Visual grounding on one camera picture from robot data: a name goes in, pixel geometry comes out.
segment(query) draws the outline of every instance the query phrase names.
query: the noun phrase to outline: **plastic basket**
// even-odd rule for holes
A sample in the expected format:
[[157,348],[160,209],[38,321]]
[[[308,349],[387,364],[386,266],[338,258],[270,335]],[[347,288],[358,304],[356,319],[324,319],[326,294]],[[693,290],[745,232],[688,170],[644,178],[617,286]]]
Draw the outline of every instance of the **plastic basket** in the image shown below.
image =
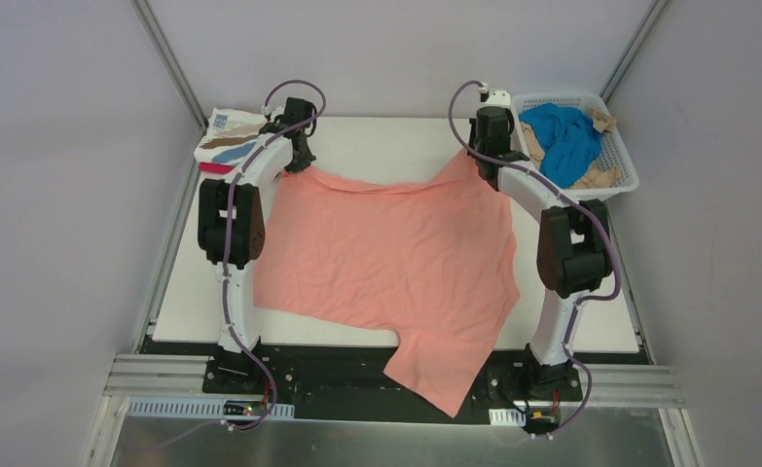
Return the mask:
[[[561,107],[576,107],[585,111],[598,108],[601,112],[609,114],[607,106],[600,96],[586,92],[544,92],[515,95],[512,98],[512,111],[518,116],[524,110],[546,103],[553,103]],[[523,141],[522,135],[521,129],[516,128],[513,138],[526,150],[526,143]],[[621,179],[617,180],[615,185],[610,188],[566,190],[568,193],[584,199],[605,200],[619,193],[631,192],[638,188],[638,175],[635,173],[633,162],[630,160],[630,153],[627,152],[618,129],[604,134],[601,139],[601,154],[596,161],[601,170],[607,170],[613,165],[618,165],[621,168]]]

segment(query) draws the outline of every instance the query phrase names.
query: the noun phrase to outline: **wire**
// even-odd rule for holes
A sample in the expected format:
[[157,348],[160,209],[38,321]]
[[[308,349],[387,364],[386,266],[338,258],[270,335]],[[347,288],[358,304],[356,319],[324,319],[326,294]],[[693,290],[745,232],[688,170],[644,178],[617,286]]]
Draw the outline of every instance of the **wire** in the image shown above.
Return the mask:
[[562,200],[563,202],[569,204],[573,208],[575,208],[579,213],[587,217],[587,219],[590,219],[590,222],[593,223],[593,227],[595,227],[596,231],[599,233],[599,236],[601,237],[601,241],[604,243],[604,246],[607,249],[607,253],[610,257],[610,266],[613,271],[613,291],[609,295],[588,295],[581,297],[575,301],[575,304],[573,305],[572,314],[570,315],[569,322],[566,326],[566,332],[564,333],[564,339],[562,342],[563,346],[563,352],[566,355],[566,358],[568,358],[573,365],[580,368],[587,376],[587,389],[584,392],[584,398],[581,400],[581,404],[578,406],[578,408],[575,410],[575,412],[572,414],[570,418],[568,418],[564,423],[561,424],[555,431],[552,433],[558,433],[561,430],[563,430],[567,425],[569,425],[572,420],[574,420],[587,406],[587,402],[590,400],[590,395],[593,393],[593,373],[590,371],[589,368],[587,368],[586,365],[578,361],[575,356],[572,354],[572,352],[569,350],[570,346],[570,340],[572,339],[572,331],[575,328],[576,318],[578,316],[578,309],[579,306],[582,305],[584,302],[587,302],[588,300],[595,300],[599,302],[609,302],[621,293],[621,274],[619,273],[619,262],[618,262],[618,256],[615,252],[615,249],[613,249],[612,243],[610,242],[609,234],[604,229],[604,225],[601,224],[601,221],[599,221],[599,218],[596,217],[595,214],[590,212],[587,208],[573,200],[572,198],[568,197],[561,188],[559,188],[555,183],[553,183],[550,179],[545,177],[543,174],[536,170],[531,170],[527,167],[517,165],[511,162],[505,162],[501,161],[499,159],[491,158],[489,156],[485,156],[478,151],[476,151],[474,148],[469,146],[466,141],[463,140],[463,138],[460,136],[460,134],[457,131],[457,128],[455,127],[455,123],[453,120],[453,109],[455,107],[455,101],[457,100],[458,96],[461,94],[462,91],[469,88],[470,86],[477,86],[481,88],[484,84],[481,83],[478,80],[470,80],[466,83],[462,84],[453,94],[453,98],[450,100],[450,109],[448,112],[448,117],[450,120],[450,129],[453,132],[453,135],[455,139],[460,143],[461,146],[463,146],[464,149],[474,158],[479,159],[481,161],[486,161],[490,163],[494,163],[496,165],[500,165],[503,167],[509,167],[516,169],[522,173],[525,173],[526,175],[534,178],[536,181],[538,181],[541,185],[546,187],[550,192],[553,193],[558,199]]
[[[317,118],[320,117],[321,114],[323,114],[323,111],[326,109],[326,95],[323,93],[323,90],[321,90],[318,86],[316,86],[313,83],[310,83],[306,80],[288,80],[284,81],[283,83],[280,83],[272,91],[269,92],[269,95],[266,96],[266,102],[264,103],[264,107],[269,106],[269,101],[272,99],[274,94],[280,90],[281,88],[288,86],[288,85],[306,85],[312,88],[313,90],[317,91],[317,93],[320,95],[320,110],[318,111],[316,107],[314,107],[314,113],[311,117],[309,117],[306,120],[303,120],[302,122],[299,122],[297,124],[294,124],[292,126],[289,126],[287,128],[282,129],[281,131],[273,134],[269,139],[266,140],[266,143],[264,143],[262,146],[258,146],[257,149],[252,153],[250,157],[246,159],[246,161],[242,164],[240,167],[240,170],[235,175],[235,178],[232,180],[232,182],[229,185],[229,198],[227,206],[232,206],[234,199],[235,199],[235,186],[237,182],[242,178],[243,174],[246,172],[246,170],[251,166],[251,164],[263,153],[263,151],[272,144],[277,138],[283,136],[286,133],[289,133],[291,131],[294,131],[296,129],[299,129],[303,126],[306,126],[308,124],[314,123],[317,121]],[[237,332],[235,330],[235,323],[232,321],[231,314],[229,313],[229,257],[232,252],[232,215],[231,215],[231,209],[229,210],[229,216],[226,218],[226,241],[223,247],[223,294],[222,294],[222,303],[223,303],[223,318],[225,320],[226,326],[229,327],[229,333],[232,335],[232,339],[235,341],[237,346],[240,347],[240,350],[243,351],[243,353],[249,357],[258,367],[260,367],[261,370],[263,370],[264,374],[266,375],[267,380],[269,381],[267,387],[266,387],[266,394],[267,396],[270,392],[272,393],[272,403],[270,405],[267,405],[266,411],[263,412],[257,419],[252,420],[249,423],[246,423],[245,425],[237,426],[234,424],[230,424],[229,426],[232,427],[235,431],[245,431],[250,430],[261,423],[263,423],[263,420],[265,420],[269,415],[272,414],[272,411],[274,410],[274,406],[277,404],[277,384],[274,382],[274,376],[272,375],[272,372],[269,371],[269,368],[264,365],[264,363],[255,356],[254,353],[252,353],[251,350],[248,349],[248,347],[243,344],[242,341],[240,341],[240,338],[237,336]],[[217,423],[216,420],[208,420],[203,423],[199,423],[188,430],[184,431],[183,433],[168,439],[166,441],[163,441],[161,443],[157,443],[155,445],[147,446],[147,447],[131,447],[132,449],[137,450],[154,450],[154,449],[161,449],[165,448],[166,446],[172,445],[189,435],[196,433],[197,431],[201,430],[202,428]]]

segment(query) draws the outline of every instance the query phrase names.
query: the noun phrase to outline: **tan fabric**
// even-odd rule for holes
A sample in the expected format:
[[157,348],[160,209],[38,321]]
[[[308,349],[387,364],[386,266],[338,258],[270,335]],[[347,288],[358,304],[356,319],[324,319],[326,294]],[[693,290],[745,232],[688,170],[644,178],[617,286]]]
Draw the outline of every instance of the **tan fabric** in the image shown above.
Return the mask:
[[615,131],[618,119],[611,115],[607,115],[599,109],[590,109],[585,114],[593,118],[593,128],[598,132]]
[[[597,109],[593,110],[605,117],[609,117]],[[593,118],[593,124],[595,125],[595,116],[593,116]],[[612,129],[608,129],[607,131],[612,131],[615,129],[616,121],[615,117],[609,118],[612,119],[612,122],[610,123]],[[532,160],[532,164],[535,165],[535,168],[540,169],[541,162],[544,161],[544,148],[538,143],[538,138],[535,137],[535,131],[532,130],[532,126],[521,122],[521,131],[524,134],[524,141],[526,142],[526,149],[529,151],[529,158]],[[573,183],[569,189],[586,190],[590,188],[610,188],[619,180],[621,180],[621,168],[619,168],[618,165],[613,165],[609,170],[601,170],[599,169],[599,163],[593,161],[593,163],[590,164],[587,173],[578,179],[577,182]]]

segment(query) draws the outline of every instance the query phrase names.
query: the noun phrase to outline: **purple cable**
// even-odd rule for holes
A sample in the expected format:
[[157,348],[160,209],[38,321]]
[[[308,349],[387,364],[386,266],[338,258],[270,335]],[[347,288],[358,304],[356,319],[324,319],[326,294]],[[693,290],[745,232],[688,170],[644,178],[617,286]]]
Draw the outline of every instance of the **purple cable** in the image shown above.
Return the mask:
[[599,218],[597,218],[592,212],[587,210],[584,206],[575,202],[575,200],[565,195],[563,190],[559,188],[555,183],[553,183],[550,179],[548,179],[547,177],[545,177],[544,175],[542,175],[540,172],[536,170],[530,170],[520,165],[516,165],[510,162],[500,161],[498,159],[485,156],[479,153],[478,151],[476,151],[475,149],[473,149],[472,147],[470,147],[469,144],[467,144],[467,142],[463,140],[463,138],[460,136],[460,133],[458,133],[457,128],[455,128],[455,123],[453,121],[453,109],[455,107],[455,101],[457,100],[461,92],[472,85],[478,86],[480,88],[484,84],[477,80],[467,81],[455,91],[455,94],[453,94],[453,98],[450,100],[450,110],[448,113],[448,117],[450,119],[450,129],[453,131],[453,135],[455,136],[455,139],[457,139],[458,142],[461,144],[461,146],[463,146],[463,148],[466,149],[469,152],[469,154],[474,156],[476,159],[480,159],[486,162],[491,162],[496,165],[501,165],[503,167],[514,168],[534,178],[541,185],[543,185],[548,190],[550,190],[553,193],[553,195],[555,195],[558,199],[563,200],[564,202],[566,202],[567,204],[569,204],[570,206],[578,210],[578,212],[583,214],[585,217],[590,219],[590,222],[593,223],[593,227],[595,227],[596,231],[599,232],[601,241],[604,243],[604,246],[607,248],[607,252],[610,257],[610,266],[612,267],[612,270],[613,270],[613,279],[614,279],[613,291],[609,295],[588,295],[576,300],[573,307],[572,315],[570,316],[569,322],[567,323],[567,326],[566,326],[566,332],[564,333],[564,339],[562,342],[563,351],[564,351],[564,354],[566,355],[566,358],[568,358],[573,365],[581,368],[581,370],[584,371],[584,373],[587,375],[587,390],[584,392],[584,398],[582,399],[581,404],[578,406],[578,408],[575,410],[572,416],[568,418],[564,423],[562,423],[561,426],[559,426],[555,431],[551,432],[551,434],[558,433],[562,429],[564,429],[565,426],[569,425],[570,422],[573,419],[575,419],[575,417],[578,416],[584,410],[584,408],[587,406],[587,402],[590,400],[590,395],[593,393],[593,373],[590,371],[589,368],[587,368],[586,365],[578,361],[578,359],[576,359],[575,356],[572,354],[572,352],[570,352],[569,349],[567,348],[567,346],[569,345],[569,341],[572,338],[572,331],[575,328],[575,321],[576,321],[576,317],[578,316],[578,306],[588,300],[608,302],[618,297],[618,295],[621,293],[621,274],[619,273],[620,268],[618,263],[618,256],[615,252],[615,249],[613,248],[612,242],[610,241],[609,234],[604,229],[604,226],[601,224],[601,221],[599,221]]
[[[243,165],[240,168],[240,171],[235,175],[235,178],[232,180],[232,183],[229,185],[229,197],[227,200],[227,206],[232,206],[234,199],[235,199],[235,186],[237,182],[240,180],[240,178],[243,176],[245,171],[251,166],[251,164],[263,153],[263,151],[266,149],[267,146],[272,144],[277,138],[283,136],[284,134],[294,131],[296,129],[299,129],[303,126],[309,125],[315,120],[317,120],[318,117],[320,117],[321,114],[323,114],[323,111],[326,109],[326,95],[323,93],[323,90],[316,86],[313,83],[310,83],[305,80],[288,80],[284,81],[283,83],[280,83],[274,89],[272,89],[271,92],[269,92],[269,95],[266,96],[266,103],[264,106],[269,105],[269,101],[272,99],[274,94],[280,90],[281,88],[287,86],[287,85],[293,85],[293,84],[299,84],[299,85],[306,85],[310,88],[317,91],[318,94],[320,94],[320,110],[318,110],[315,114],[313,114],[311,117],[309,117],[306,120],[303,120],[302,122],[298,124],[294,124],[292,126],[288,126],[287,128],[282,129],[281,131],[273,134],[269,139],[266,140],[266,143],[263,144],[263,146],[258,146],[257,149],[254,150],[254,152],[249,156],[246,161],[243,163]],[[266,374],[266,378],[269,380],[269,386],[272,389],[272,403],[270,405],[267,405],[266,411],[261,414],[257,419],[252,420],[251,422],[243,425],[243,426],[233,426],[235,431],[245,431],[250,430],[261,423],[263,423],[263,420],[266,419],[269,415],[272,414],[272,411],[274,410],[274,405],[277,404],[277,384],[274,382],[274,376],[272,375],[272,372],[269,371],[269,368],[267,368],[266,365],[263,364],[262,361],[260,361],[257,356],[255,356],[254,353],[252,353],[251,350],[246,347],[242,341],[240,341],[240,338],[237,336],[237,333],[235,332],[235,324],[232,322],[232,317],[229,314],[229,256],[232,252],[232,210],[228,210],[229,215],[226,218],[226,241],[223,246],[223,275],[225,278],[223,279],[223,294],[222,294],[222,302],[223,302],[223,318],[226,321],[226,325],[229,326],[229,334],[232,335],[232,339],[235,341],[238,347],[240,347],[240,350],[243,351],[243,353],[249,357],[258,367],[260,367],[261,370]],[[153,450],[153,449],[161,449],[165,448],[166,446],[172,445],[183,438],[186,438],[187,436],[191,435],[192,433],[197,432],[198,430],[201,430],[202,428],[211,425],[213,423],[217,423],[215,420],[208,420],[203,423],[199,423],[185,432],[169,439],[166,441],[163,441],[161,443],[158,443],[156,445],[151,445],[148,447],[132,447],[133,449],[137,450]]]

